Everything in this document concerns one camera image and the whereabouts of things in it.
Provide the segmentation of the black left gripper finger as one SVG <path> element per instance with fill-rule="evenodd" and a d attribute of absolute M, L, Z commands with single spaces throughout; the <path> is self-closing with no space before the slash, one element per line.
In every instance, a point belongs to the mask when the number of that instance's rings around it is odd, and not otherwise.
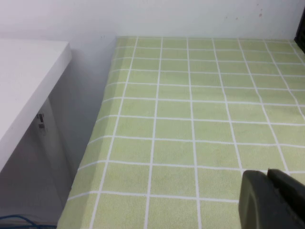
<path fill-rule="evenodd" d="M 239 218 L 243 229 L 303 229 L 305 186 L 278 169 L 266 174 L 247 170 L 242 176 Z"/>

